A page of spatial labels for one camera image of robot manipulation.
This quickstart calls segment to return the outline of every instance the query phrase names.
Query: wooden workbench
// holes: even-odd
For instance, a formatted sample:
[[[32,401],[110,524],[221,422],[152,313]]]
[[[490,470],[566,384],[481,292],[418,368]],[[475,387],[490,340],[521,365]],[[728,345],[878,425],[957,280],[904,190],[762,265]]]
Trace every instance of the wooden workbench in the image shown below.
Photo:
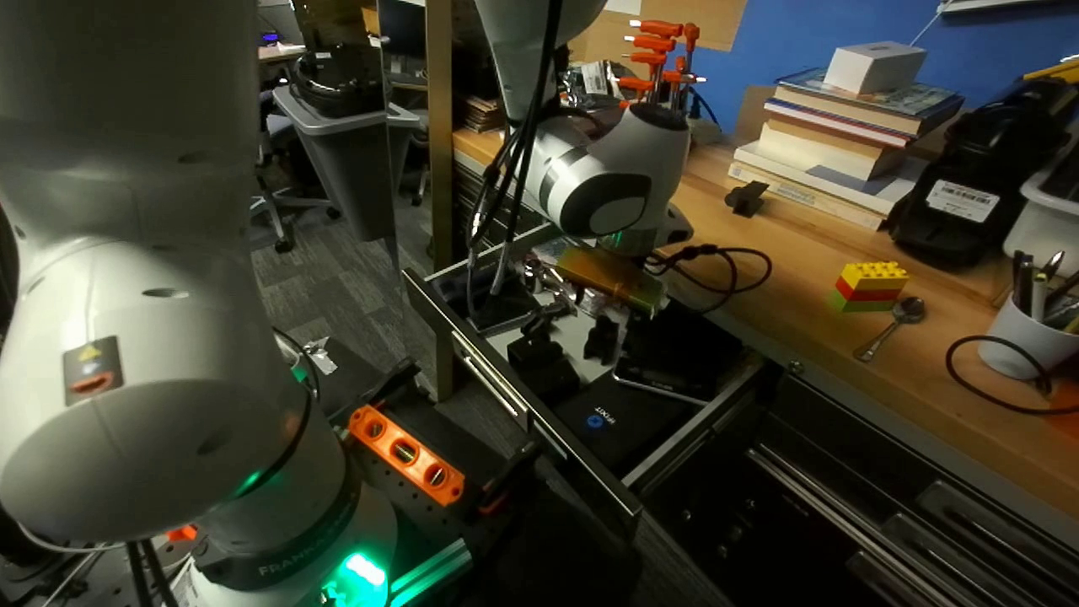
[[[486,167],[497,138],[491,131],[458,131],[458,158]],[[959,476],[981,476],[987,494],[1018,514],[1031,514],[1066,542],[1079,538],[1079,416],[1035,419],[993,407],[959,387],[945,354],[957,336],[981,335],[1008,292],[1008,265],[984,261],[966,275],[940,275],[904,256],[886,232],[794,206],[766,202],[750,220],[735,217],[721,200],[728,148],[690,157],[673,206],[695,227],[695,242],[750,245],[771,256],[774,271],[762,292],[741,295],[711,313],[766,358],[804,375],[867,419],[911,438],[926,454]],[[838,313],[829,304],[837,278],[848,261],[895,261],[911,271],[905,295],[926,302],[926,320],[901,327],[872,365],[851,352],[891,325],[891,313]],[[726,285],[726,267],[699,261],[699,280]],[[707,304],[686,285],[669,285],[686,304]],[[957,352],[957,368],[981,387],[1044,407],[1044,398],[1022,381],[990,375],[973,347]]]

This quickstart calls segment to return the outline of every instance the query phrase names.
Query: cable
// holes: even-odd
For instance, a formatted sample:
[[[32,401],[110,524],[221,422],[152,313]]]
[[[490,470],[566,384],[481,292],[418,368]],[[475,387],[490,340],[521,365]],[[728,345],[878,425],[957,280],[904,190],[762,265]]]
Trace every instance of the cable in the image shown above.
[[[42,596],[42,607],[52,607],[52,603],[64,596],[64,592],[66,592],[84,570],[89,570],[100,558],[105,558],[105,547],[84,555],[84,558],[64,575],[64,579]]]
[[[155,596],[152,596],[149,579],[146,579],[139,542],[124,542],[124,555],[128,555],[128,565],[131,565],[139,603],[141,607],[155,607]]]
[[[308,368],[308,398],[321,401],[322,381],[315,379],[315,365],[311,361],[308,347],[295,336],[291,336],[287,330],[279,330],[279,327],[268,327],[268,330],[295,361],[304,361],[304,368]]]
[[[699,280],[695,275],[686,275],[686,271],[681,267],[681,265],[699,261],[699,256],[718,256],[718,261],[728,267],[728,285],[726,285],[726,288],[711,288],[711,285]],[[745,280],[745,285],[741,285],[738,256],[757,261],[757,265],[762,265],[762,275],[757,275],[754,280]],[[767,285],[767,278],[771,278],[771,256],[762,252],[762,250],[749,250],[749,245],[711,245],[711,242],[704,242],[704,245],[685,245],[685,250],[676,250],[673,256],[656,256],[656,252],[655,252],[650,265],[656,265],[655,278],[663,278],[663,275],[673,271],[673,275],[685,278],[690,288],[707,292],[707,295],[718,295],[713,304],[707,304],[707,307],[701,307],[701,311],[695,311],[695,313],[711,313],[711,311],[726,307],[732,298],[749,295],[749,292],[757,292],[757,288]]]
[[[940,14],[935,10],[935,17],[911,39],[911,48],[916,48],[916,40],[940,19]]]
[[[167,578],[160,570],[157,550],[149,541],[141,541],[139,547],[141,547],[141,558],[149,565],[149,578],[157,586],[160,603],[164,607],[177,607],[177,600],[173,596]]]
[[[990,401],[990,404],[999,404],[999,407],[1003,407],[1003,411],[1013,411],[1013,416],[1056,419],[1056,416],[1075,416],[1075,411],[1079,411],[1079,404],[1066,404],[1066,407],[1025,407],[1025,404],[1003,401],[1003,398],[987,395],[984,387],[971,384],[971,381],[953,368],[953,354],[957,354],[964,345],[979,345],[979,340],[1001,345],[1001,347],[1013,352],[1022,361],[1028,361],[1028,365],[1035,368],[1035,387],[1039,387],[1041,395],[1044,395],[1049,384],[1053,384],[1049,371],[1044,371],[1025,347],[1018,347],[1018,345],[1012,345],[1012,340],[1003,340],[1003,336],[993,336],[993,335],[966,335],[966,336],[953,340],[953,345],[947,347],[947,354],[945,354],[945,368],[947,368],[947,375],[950,375],[959,387],[966,387],[966,392],[981,395],[984,401]]]
[[[64,547],[64,542],[51,542],[51,541],[42,541],[42,538],[29,532],[22,524],[12,524],[12,528],[28,538],[28,542],[32,542],[32,547],[41,547],[41,550],[47,550],[47,555],[69,555],[69,558],[80,558],[80,555],[105,550],[105,542],[89,542],[89,547]]]
[[[701,108],[704,108],[707,121],[713,121],[713,124],[718,124],[718,118],[713,118],[711,106],[704,102],[704,94],[701,94],[699,88],[686,88],[686,94],[695,99],[695,106],[701,106]]]
[[[524,181],[528,181],[528,167],[531,167],[531,143],[535,143],[535,131],[538,131],[538,121],[541,121],[541,94],[547,94],[547,70],[554,66],[554,53],[555,53],[555,33],[558,33],[558,19],[563,19],[563,0],[554,0],[547,7],[547,30],[541,30],[541,51],[538,51],[538,77],[535,77],[535,93],[531,93],[531,121],[524,124],[521,131],[521,175],[514,179],[514,194],[508,200],[508,227],[506,227],[506,236],[503,236],[503,252],[497,252],[497,267],[496,267],[496,278],[491,278],[491,288],[490,295],[496,298],[503,292],[503,280],[506,280],[506,265],[508,265],[508,245],[513,245],[513,236],[514,236],[514,217],[520,217],[520,206],[521,206],[521,195],[524,195]]]
[[[469,265],[466,265],[466,311],[469,311],[469,317],[475,317],[475,292],[470,292],[470,285],[475,285],[475,265],[477,265],[477,241],[491,227],[491,220],[503,212],[508,187],[514,179],[514,195],[508,200],[508,227],[506,227],[506,241],[503,241],[506,245],[497,252],[497,267],[496,267],[496,278],[490,285],[490,298],[496,298],[503,292],[503,280],[506,280],[506,256],[508,256],[508,242],[514,236],[520,200],[521,200],[524,171],[528,171],[528,162],[531,162],[531,138],[535,138],[535,130],[541,121],[541,93],[547,93],[547,76],[548,76],[548,66],[554,66],[554,45],[555,45],[555,33],[558,33],[558,10],[563,10],[563,0],[554,0],[548,10],[547,10],[541,53],[538,53],[538,70],[535,70],[535,88],[531,88],[528,112],[524,112],[524,118],[520,121],[514,131],[506,130],[506,143],[503,143],[497,157],[491,158],[491,167],[481,175],[477,206],[475,206],[475,217],[470,217],[470,232],[469,232]]]
[[[238,496],[250,496],[251,489],[258,489],[267,480],[276,476],[276,470],[284,470],[295,454],[301,438],[304,438],[308,422],[311,422],[311,407],[321,398],[315,368],[312,368],[311,354],[304,352],[304,345],[294,340],[291,335],[284,335],[279,327],[272,327],[272,335],[276,335],[279,345],[287,345],[287,352],[294,352],[294,358],[301,358],[308,365],[308,398],[304,398],[301,425],[294,430],[291,446],[256,476],[256,483],[242,487]]]

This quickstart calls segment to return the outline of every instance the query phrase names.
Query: book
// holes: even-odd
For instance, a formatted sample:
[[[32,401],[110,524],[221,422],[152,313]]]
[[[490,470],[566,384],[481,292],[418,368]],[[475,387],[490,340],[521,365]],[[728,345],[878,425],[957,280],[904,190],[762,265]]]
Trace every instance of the book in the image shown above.
[[[783,175],[789,181],[803,181],[808,190],[829,194],[829,195],[846,200],[851,206],[872,208],[878,217],[886,217],[916,187],[916,175],[922,168],[919,158],[905,158],[892,175],[858,181],[858,179],[846,179],[846,175],[837,175],[825,168],[794,168],[794,167],[767,157],[757,143],[738,147],[732,158],[754,167],[754,168],[766,168],[771,175]]]
[[[783,116],[783,118],[792,118],[792,121],[804,121],[804,124],[818,124],[818,130],[829,130],[829,131],[841,131],[841,134],[851,134],[851,138],[878,143],[878,147],[891,147],[891,148],[905,148],[913,143],[913,134],[904,134],[904,131],[886,131],[886,130],[846,121],[846,118],[837,118],[837,116],[818,116],[818,112],[798,108],[798,106],[785,106],[777,99],[766,99],[762,112],[766,116]]]
[[[838,217],[846,222],[856,222],[862,229],[878,229],[883,217],[867,206],[851,206],[848,200],[838,200],[832,194],[813,190],[804,181],[792,181],[785,175],[774,175],[767,168],[749,167],[741,158],[728,162],[728,179],[735,181],[766,181],[766,200],[789,202],[789,206],[813,206],[818,212]]]
[[[964,99],[931,84],[911,84],[877,94],[848,94],[822,80],[825,70],[798,70],[774,80],[771,99],[846,121],[922,134],[959,112]]]
[[[848,138],[838,131],[825,131],[814,124],[789,121],[789,118],[767,118],[757,134],[762,148],[789,167],[798,168],[832,168],[848,179],[878,179],[892,168],[901,168],[904,152],[867,143],[867,138]]]

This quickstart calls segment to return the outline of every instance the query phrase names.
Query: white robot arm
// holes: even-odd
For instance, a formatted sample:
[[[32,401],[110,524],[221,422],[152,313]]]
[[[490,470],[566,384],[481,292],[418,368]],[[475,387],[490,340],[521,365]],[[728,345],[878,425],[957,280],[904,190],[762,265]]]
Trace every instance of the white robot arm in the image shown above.
[[[538,76],[541,23],[554,0],[475,0],[490,33],[508,124],[528,118]],[[577,39],[602,0],[566,0],[555,45]],[[588,134],[573,116],[541,118],[531,138],[521,202],[566,236],[596,241],[619,256],[646,256],[668,229],[668,202],[686,157],[686,121],[659,106],[631,106],[619,118]]]
[[[312,603],[393,542],[276,352],[251,162],[256,0],[0,0],[0,503],[52,542],[195,524],[185,603]]]

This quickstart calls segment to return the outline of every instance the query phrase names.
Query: sticker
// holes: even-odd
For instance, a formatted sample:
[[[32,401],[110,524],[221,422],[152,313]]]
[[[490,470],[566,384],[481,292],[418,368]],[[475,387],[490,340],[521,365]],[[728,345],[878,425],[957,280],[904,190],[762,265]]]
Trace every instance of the sticker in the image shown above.
[[[922,202],[937,212],[957,217],[966,222],[984,222],[999,208],[1001,195],[937,179],[935,190],[922,195]]]
[[[312,361],[312,368],[315,368],[321,375],[333,375],[333,371],[337,371],[337,361],[333,361],[330,352],[325,352],[325,336],[304,345],[304,352],[308,352],[308,358]]]
[[[64,401],[66,407],[93,398],[100,392],[115,392],[124,384],[121,345],[119,336],[100,336],[64,352]]]
[[[588,430],[588,432],[602,432],[610,425],[617,425],[617,419],[601,404],[583,419],[583,430]]]

